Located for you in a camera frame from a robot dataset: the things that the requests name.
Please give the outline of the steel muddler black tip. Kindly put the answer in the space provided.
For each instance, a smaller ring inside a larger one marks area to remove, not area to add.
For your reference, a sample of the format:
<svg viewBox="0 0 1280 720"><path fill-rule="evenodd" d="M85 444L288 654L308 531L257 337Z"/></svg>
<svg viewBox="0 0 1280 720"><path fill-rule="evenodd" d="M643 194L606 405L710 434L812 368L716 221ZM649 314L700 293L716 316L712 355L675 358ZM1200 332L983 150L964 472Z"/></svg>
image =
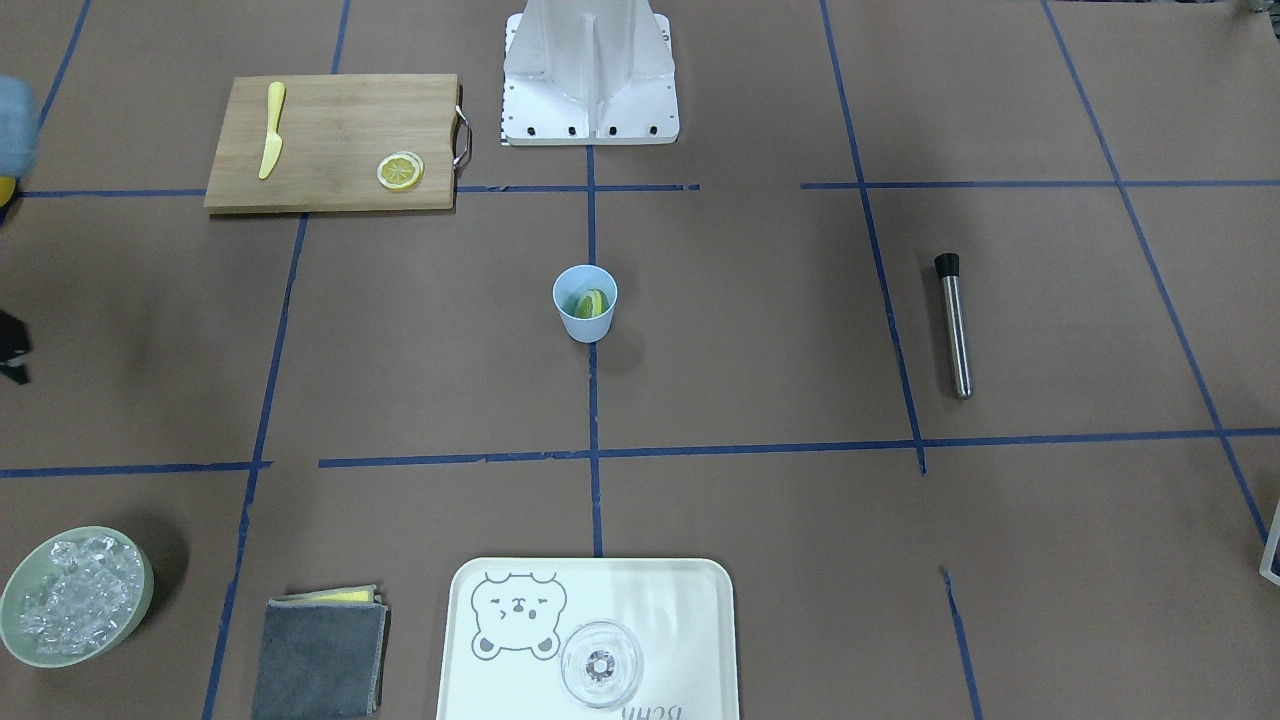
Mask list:
<svg viewBox="0 0 1280 720"><path fill-rule="evenodd" d="M934 272L940 281L943 301L943 318L948 338L948 356L954 378L954 392L957 398L970 398L973 395L972 364L968 352L966 327L960 288L960 259L955 252L943 252L934 258Z"/></svg>

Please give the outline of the wooden cutting board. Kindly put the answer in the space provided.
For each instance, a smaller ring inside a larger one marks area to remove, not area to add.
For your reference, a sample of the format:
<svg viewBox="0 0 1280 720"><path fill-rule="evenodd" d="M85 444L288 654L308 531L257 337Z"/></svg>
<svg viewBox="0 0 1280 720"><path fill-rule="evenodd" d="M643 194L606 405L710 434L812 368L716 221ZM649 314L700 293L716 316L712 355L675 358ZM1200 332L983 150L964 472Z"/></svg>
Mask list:
<svg viewBox="0 0 1280 720"><path fill-rule="evenodd" d="M283 151L260 181L273 81L285 83ZM204 206L211 215L451 210L460 95L456 74L237 77ZM375 170L399 151L416 152L424 173L411 190L392 192Z"/></svg>

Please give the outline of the light blue plastic cup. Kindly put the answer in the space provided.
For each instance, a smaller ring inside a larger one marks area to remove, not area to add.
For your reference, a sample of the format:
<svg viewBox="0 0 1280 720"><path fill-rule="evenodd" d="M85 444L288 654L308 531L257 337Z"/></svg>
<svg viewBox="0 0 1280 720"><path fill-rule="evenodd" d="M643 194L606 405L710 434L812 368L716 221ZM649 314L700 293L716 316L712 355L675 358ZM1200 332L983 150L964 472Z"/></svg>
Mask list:
<svg viewBox="0 0 1280 720"><path fill-rule="evenodd" d="M595 343L609 332L618 286L604 268L581 264L563 270L556 278L550 296L572 340Z"/></svg>

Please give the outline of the green bowl of ice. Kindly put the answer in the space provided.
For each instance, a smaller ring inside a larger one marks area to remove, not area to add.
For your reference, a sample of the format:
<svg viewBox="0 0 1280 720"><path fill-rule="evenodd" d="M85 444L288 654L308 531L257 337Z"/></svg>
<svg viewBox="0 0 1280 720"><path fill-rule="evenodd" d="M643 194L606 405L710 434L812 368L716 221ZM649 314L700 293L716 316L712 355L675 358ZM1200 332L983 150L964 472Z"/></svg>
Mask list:
<svg viewBox="0 0 1280 720"><path fill-rule="evenodd" d="M129 638L148 612L154 569L109 527L64 530L33 550L3 591L3 644L31 667L69 667Z"/></svg>

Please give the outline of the clear wine glass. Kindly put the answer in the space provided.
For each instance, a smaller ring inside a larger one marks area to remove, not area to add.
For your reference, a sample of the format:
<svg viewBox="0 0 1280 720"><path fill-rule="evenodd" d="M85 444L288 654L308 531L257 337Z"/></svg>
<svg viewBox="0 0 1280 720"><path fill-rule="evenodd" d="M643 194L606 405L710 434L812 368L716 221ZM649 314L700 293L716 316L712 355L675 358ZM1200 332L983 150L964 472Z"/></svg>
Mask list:
<svg viewBox="0 0 1280 720"><path fill-rule="evenodd" d="M637 692L644 673L643 648L623 624L598 619L577 626L561 647L564 691L581 707L612 710Z"/></svg>

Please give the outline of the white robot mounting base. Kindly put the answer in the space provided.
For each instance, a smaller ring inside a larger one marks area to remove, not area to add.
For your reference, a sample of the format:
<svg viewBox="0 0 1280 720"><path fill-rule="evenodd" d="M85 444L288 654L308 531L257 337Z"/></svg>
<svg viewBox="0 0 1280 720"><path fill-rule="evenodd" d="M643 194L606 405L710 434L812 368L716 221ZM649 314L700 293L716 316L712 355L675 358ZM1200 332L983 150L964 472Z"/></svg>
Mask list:
<svg viewBox="0 0 1280 720"><path fill-rule="evenodd" d="M680 137L671 23L648 1L530 1L506 20L503 72L507 146Z"/></svg>

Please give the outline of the cream bear serving tray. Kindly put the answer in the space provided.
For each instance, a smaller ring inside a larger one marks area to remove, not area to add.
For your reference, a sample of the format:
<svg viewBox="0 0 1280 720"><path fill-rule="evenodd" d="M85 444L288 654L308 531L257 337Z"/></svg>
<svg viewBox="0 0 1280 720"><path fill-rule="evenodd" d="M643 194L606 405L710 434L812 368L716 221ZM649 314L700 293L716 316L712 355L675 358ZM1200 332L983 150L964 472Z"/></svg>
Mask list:
<svg viewBox="0 0 1280 720"><path fill-rule="evenodd" d="M730 574L708 559L474 559L439 719L736 719Z"/></svg>

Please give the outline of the grey folded cloth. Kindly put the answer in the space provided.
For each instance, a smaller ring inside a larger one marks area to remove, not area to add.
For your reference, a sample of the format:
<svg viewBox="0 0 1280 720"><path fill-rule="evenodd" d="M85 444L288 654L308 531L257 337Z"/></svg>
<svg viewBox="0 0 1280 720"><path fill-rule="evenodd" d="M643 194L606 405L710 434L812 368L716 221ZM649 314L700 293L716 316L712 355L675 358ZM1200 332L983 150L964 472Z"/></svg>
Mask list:
<svg viewBox="0 0 1280 720"><path fill-rule="evenodd" d="M349 719L378 711L389 609L375 585L268 601L253 719Z"/></svg>

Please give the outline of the yellow plastic knife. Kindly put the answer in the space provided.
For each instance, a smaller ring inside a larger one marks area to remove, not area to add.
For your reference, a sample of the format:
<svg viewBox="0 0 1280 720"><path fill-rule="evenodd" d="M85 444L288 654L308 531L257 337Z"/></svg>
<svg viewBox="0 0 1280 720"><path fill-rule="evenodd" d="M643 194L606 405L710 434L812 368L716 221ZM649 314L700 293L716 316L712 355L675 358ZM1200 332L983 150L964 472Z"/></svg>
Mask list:
<svg viewBox="0 0 1280 720"><path fill-rule="evenodd" d="M279 132L283 105L285 101L285 83L273 81L268 86L266 100L266 129L262 146L262 156L257 178L266 181L274 172L283 151L283 137Z"/></svg>

